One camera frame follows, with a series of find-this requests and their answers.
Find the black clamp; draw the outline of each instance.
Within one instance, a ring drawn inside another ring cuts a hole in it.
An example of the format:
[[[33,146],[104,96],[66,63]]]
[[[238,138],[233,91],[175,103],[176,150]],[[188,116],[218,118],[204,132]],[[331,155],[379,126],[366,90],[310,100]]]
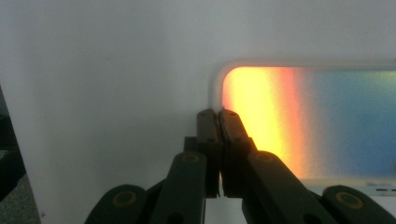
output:
[[[197,115],[197,136],[186,137],[165,180],[148,190],[123,185],[93,208],[87,224],[202,224],[205,199],[242,198],[248,224],[392,223],[396,219],[365,194],[345,186],[308,189],[278,156],[259,151],[230,110]]]

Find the black mechanical arm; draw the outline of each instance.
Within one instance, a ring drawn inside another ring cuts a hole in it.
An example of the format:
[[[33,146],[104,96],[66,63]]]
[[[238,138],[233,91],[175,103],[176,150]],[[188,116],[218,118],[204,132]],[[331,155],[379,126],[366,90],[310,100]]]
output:
[[[248,224],[392,223],[396,219],[365,194],[345,186],[319,196],[274,154],[259,151],[230,110],[197,115],[197,136],[186,137],[168,176],[148,190],[118,186],[102,197],[87,224],[202,224],[205,199],[242,198]]]

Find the yellow light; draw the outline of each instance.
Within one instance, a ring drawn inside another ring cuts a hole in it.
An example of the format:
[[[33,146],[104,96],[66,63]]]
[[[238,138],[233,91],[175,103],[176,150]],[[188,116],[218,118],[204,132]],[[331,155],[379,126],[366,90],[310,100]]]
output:
[[[223,105],[239,114],[258,150],[275,153],[303,176],[302,115],[293,75],[288,68],[235,68],[223,83]]]

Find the rectangular opening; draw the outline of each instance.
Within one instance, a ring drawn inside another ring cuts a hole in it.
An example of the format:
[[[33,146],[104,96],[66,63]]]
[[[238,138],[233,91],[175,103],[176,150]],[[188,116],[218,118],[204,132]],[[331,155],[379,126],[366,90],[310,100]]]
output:
[[[237,66],[222,105],[300,179],[395,179],[396,69]]]

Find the white panel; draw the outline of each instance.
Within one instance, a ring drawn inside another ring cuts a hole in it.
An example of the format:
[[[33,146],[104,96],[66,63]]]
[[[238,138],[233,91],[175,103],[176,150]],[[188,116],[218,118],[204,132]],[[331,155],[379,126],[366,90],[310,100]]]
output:
[[[42,222],[82,223],[108,189],[165,177],[231,60],[395,60],[395,10],[393,0],[2,1],[0,82]]]

